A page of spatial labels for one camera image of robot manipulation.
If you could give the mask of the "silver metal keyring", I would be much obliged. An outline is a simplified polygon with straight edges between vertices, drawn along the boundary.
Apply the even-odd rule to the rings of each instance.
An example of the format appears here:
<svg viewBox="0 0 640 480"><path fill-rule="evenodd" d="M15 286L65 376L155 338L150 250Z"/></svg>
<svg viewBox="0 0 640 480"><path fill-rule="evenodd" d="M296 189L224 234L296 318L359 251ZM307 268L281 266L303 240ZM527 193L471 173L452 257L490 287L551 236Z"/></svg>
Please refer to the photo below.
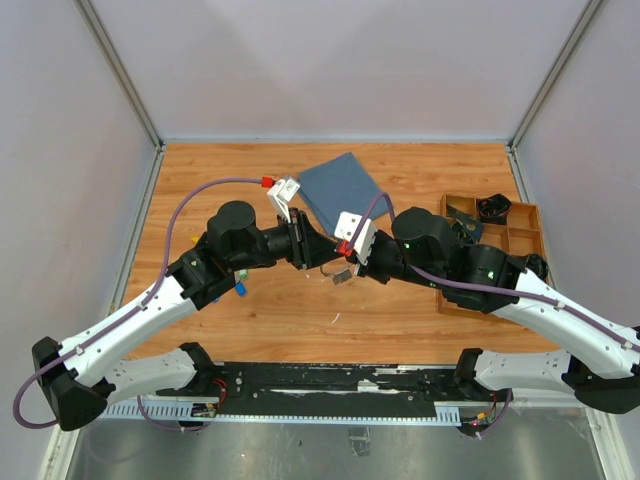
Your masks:
<svg viewBox="0 0 640 480"><path fill-rule="evenodd" d="M353 274L349 267L344 267L337 271L329 271L321 266L320 273L324 277L329 278L334 285L346 283L353 277Z"/></svg>

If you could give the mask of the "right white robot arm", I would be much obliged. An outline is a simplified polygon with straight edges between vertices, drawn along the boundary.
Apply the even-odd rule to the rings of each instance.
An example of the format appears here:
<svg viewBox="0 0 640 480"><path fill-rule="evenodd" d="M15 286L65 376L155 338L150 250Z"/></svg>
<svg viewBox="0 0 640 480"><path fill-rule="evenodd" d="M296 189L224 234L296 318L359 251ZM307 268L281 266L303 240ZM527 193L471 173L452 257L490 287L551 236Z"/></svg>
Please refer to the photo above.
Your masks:
<svg viewBox="0 0 640 480"><path fill-rule="evenodd" d="M466 244L445 218L418 207L393 217L390 234L365 215L343 212L335 235L361 276L437 289L460 308L517 323L557 345L537 354L464 350L452 377L463 399L525 389L569 394L611 414L638 408L638 331L562 295L523 258L490 245Z"/></svg>

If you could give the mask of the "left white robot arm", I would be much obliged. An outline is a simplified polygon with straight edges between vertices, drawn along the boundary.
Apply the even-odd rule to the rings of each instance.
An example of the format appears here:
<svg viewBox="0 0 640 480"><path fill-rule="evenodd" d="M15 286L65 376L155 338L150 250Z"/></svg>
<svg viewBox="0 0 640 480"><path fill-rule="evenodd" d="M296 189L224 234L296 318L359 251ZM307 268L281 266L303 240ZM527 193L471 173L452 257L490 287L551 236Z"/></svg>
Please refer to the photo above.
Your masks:
<svg viewBox="0 0 640 480"><path fill-rule="evenodd" d="M244 201L222 205L196 245L160 275L160 282L91 327L56 342L45 337L32 348L44 369L38 383L64 431L82 428L108 406L157 392L200 396L211 392L217 370L196 342L155 357L127 355L155 333L233 290L243 269L269 268L286 260L311 269L337 258L336 241L317 232L306 214L291 208L277 226L261 230Z"/></svg>

